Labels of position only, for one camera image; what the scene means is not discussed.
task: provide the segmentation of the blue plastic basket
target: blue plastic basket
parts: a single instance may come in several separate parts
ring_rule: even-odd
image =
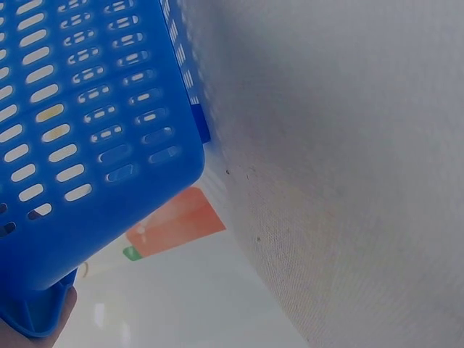
[[[54,330],[79,264],[202,173],[172,6],[0,0],[0,318],[26,336]]]

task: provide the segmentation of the fabric surface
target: fabric surface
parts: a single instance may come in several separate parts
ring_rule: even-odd
[[[181,3],[237,238],[308,345],[464,347],[464,2]]]

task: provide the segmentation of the finger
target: finger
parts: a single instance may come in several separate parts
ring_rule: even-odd
[[[42,339],[36,342],[37,348],[52,348],[55,342],[58,340],[59,335],[63,331],[66,326],[68,319],[71,316],[71,312],[74,309],[75,303],[78,301],[78,293],[74,288],[71,288],[67,291],[65,304],[63,305],[63,310],[61,314],[61,318],[59,319],[57,329],[54,333],[47,337],[46,339]]]
[[[2,319],[0,319],[0,343],[2,348],[27,348],[30,344],[28,339],[10,328]]]

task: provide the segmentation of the orange label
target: orange label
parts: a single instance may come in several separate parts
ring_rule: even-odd
[[[126,236],[142,257],[225,230],[204,196],[191,187],[132,227]]]

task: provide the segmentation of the white surface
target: white surface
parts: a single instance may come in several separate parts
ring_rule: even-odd
[[[181,2],[237,236],[310,346],[464,347],[464,2]]]
[[[76,284],[55,348],[303,348],[244,258],[217,233]]]

